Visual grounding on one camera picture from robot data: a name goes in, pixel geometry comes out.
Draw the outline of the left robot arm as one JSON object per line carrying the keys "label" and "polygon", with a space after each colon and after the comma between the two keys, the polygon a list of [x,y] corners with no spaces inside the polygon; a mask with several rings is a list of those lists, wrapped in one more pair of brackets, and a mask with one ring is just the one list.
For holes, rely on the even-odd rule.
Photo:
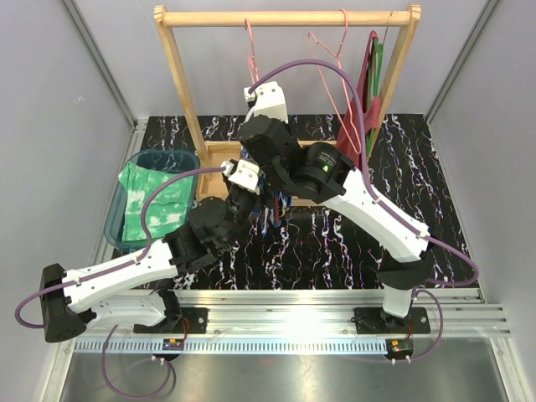
{"label": "left robot arm", "polygon": [[230,251],[259,193],[231,184],[227,198],[202,199],[185,224],[149,250],[122,256],[118,270],[110,263],[68,271],[58,263],[46,266],[39,287],[45,341],[63,342],[103,322],[143,332],[178,329],[182,310],[174,278],[213,265]]}

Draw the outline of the green tie-dye trousers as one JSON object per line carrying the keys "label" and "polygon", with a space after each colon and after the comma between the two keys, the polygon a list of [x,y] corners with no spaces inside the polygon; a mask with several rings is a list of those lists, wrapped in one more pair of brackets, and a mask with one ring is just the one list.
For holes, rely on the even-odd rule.
{"label": "green tie-dye trousers", "polygon": [[[173,177],[172,173],[140,167],[134,162],[126,164],[118,176],[121,186],[126,190],[122,241],[147,240],[141,224],[142,207],[156,188]],[[162,238],[186,222],[194,179],[187,177],[178,180],[151,202],[146,213],[146,226],[153,239]]]}

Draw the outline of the blue patterned trousers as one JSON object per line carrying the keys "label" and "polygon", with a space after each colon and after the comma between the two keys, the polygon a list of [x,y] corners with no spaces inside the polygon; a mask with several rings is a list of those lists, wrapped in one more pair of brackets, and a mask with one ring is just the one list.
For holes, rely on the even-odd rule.
{"label": "blue patterned trousers", "polygon": [[269,196],[271,194],[274,199],[273,201],[264,201],[261,207],[255,209],[255,212],[258,212],[262,218],[260,225],[262,236],[266,236],[270,226],[275,229],[281,226],[282,219],[292,206],[292,196],[281,190],[265,191],[265,173],[263,171],[260,171],[258,186],[261,195]]}

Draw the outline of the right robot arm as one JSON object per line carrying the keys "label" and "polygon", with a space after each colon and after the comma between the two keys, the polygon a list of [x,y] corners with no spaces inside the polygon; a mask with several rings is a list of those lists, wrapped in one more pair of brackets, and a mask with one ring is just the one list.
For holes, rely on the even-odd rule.
{"label": "right robot arm", "polygon": [[357,318],[356,328],[368,333],[413,330],[414,289],[430,274],[425,263],[428,226],[375,192],[335,146],[315,142],[301,147],[288,125],[276,118],[251,117],[238,130],[238,140],[265,175],[264,193],[278,190],[334,210],[384,247],[377,273],[384,288],[382,307]]}

